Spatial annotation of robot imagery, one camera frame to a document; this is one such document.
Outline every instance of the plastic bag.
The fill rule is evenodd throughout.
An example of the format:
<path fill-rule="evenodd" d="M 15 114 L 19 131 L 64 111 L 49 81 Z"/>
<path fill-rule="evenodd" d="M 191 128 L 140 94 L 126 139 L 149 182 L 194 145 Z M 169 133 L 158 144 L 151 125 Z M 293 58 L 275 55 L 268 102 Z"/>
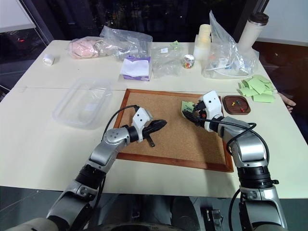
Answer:
<path fill-rule="evenodd" d="M 154 78 L 177 76 L 183 69 L 182 57 L 183 47 L 177 41 L 171 43 L 170 46 L 153 48 L 152 69 Z"/>
<path fill-rule="evenodd" d="M 120 60 L 131 56 L 134 58 L 147 58 L 151 56 L 153 38 L 140 32 L 111 29 L 107 26 L 101 31 L 100 37 L 112 48 L 112 55 Z"/>
<path fill-rule="evenodd" d="M 212 11 L 211 52 L 203 71 L 208 78 L 243 78 L 252 74 L 258 65 L 259 53 L 253 49 L 241 52 L 237 43 L 216 21 Z"/>
<path fill-rule="evenodd" d="M 84 37 L 72 40 L 68 53 L 75 59 L 89 59 L 111 55 L 113 47 L 101 37 Z"/>

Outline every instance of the cork board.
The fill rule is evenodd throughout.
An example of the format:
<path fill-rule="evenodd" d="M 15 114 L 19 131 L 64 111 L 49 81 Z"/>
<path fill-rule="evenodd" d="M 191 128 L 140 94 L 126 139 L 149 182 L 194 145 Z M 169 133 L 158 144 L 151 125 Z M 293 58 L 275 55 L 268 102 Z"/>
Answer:
<path fill-rule="evenodd" d="M 127 89 L 121 107 L 137 104 L 149 110 L 155 119 L 167 124 L 151 134 L 156 144 L 151 148 L 147 140 L 131 143 L 118 154 L 118 159 L 143 161 L 183 167 L 233 172 L 231 156 L 226 144 L 215 132 L 199 128 L 181 114 L 181 102 L 197 102 L 201 95 Z M 121 111 L 115 128 L 131 125 L 135 111 Z"/>

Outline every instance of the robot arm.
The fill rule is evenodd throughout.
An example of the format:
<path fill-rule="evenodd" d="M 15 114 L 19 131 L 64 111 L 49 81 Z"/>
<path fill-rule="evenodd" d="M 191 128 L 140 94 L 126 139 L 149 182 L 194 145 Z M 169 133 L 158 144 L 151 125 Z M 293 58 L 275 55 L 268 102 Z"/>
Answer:
<path fill-rule="evenodd" d="M 240 219 L 243 231 L 287 229 L 275 183 L 268 170 L 269 153 L 264 140 L 250 125 L 231 117 L 223 117 L 221 103 L 215 91 L 199 99 L 194 111 L 183 111 L 196 125 L 215 131 L 228 144 L 240 180 Z"/>
<path fill-rule="evenodd" d="M 104 134 L 78 176 L 51 207 L 47 218 L 37 218 L 7 231 L 66 231 L 83 228 L 95 208 L 90 202 L 103 191 L 102 182 L 119 151 L 131 142 L 141 142 L 143 138 L 153 147 L 150 133 L 160 130 L 166 123 L 165 120 L 153 121 L 146 109 L 138 107 L 131 127 L 110 129 Z"/>

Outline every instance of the clear plastic box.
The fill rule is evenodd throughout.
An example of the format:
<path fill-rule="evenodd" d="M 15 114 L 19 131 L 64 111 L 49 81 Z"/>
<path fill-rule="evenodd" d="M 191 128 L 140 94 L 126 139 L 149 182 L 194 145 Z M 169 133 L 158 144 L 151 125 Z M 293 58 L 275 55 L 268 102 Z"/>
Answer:
<path fill-rule="evenodd" d="M 94 128 L 101 107 L 107 107 L 111 96 L 109 80 L 79 79 L 58 103 L 52 117 L 58 122 L 73 127 Z"/>

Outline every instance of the wooden frame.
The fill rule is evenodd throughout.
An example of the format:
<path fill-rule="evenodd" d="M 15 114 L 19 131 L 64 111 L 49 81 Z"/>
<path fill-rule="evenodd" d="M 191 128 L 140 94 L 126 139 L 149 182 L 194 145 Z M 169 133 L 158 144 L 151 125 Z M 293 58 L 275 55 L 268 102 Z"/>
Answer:
<path fill-rule="evenodd" d="M 147 93 L 147 94 L 156 94 L 156 95 L 183 96 L 183 97 L 194 97 L 194 98 L 198 98 L 201 96 L 198 94 L 127 89 L 125 92 L 122 104 L 121 104 L 121 108 L 126 106 L 130 93 Z M 119 112 L 116 118 L 116 121 L 115 121 L 114 128 L 118 128 L 120 126 L 123 112 L 124 111 Z M 130 153 L 119 153 L 117 156 L 117 159 L 151 162 L 151 163 L 175 165 L 175 166 L 182 166 L 182 167 L 194 167 L 194 168 L 202 168 L 202 169 L 216 170 L 216 171 L 223 171 L 223 172 L 233 172 L 232 157 L 227 152 L 225 143 L 223 143 L 223 147 L 224 147 L 224 155 L 225 155 L 226 164 L 199 162 L 199 161 L 192 161 L 192 160 L 183 160 L 183 159 L 175 159 L 175 158 L 169 158 L 169 157 L 159 157 L 159 156 L 130 154 Z"/>

